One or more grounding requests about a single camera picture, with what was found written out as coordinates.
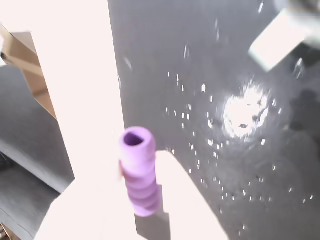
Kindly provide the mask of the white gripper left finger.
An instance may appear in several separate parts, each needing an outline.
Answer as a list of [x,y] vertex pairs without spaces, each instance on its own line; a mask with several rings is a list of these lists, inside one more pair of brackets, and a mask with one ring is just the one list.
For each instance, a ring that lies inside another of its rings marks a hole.
[[119,167],[124,120],[108,2],[3,0],[0,20],[31,32],[75,175],[36,238],[135,240]]

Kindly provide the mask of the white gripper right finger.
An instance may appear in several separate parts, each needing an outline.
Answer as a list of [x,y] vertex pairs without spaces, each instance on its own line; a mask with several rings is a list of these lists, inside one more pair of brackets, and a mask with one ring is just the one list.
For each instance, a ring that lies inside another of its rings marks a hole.
[[229,237],[189,174],[168,151],[156,152],[163,212],[137,223],[138,240],[227,240]]

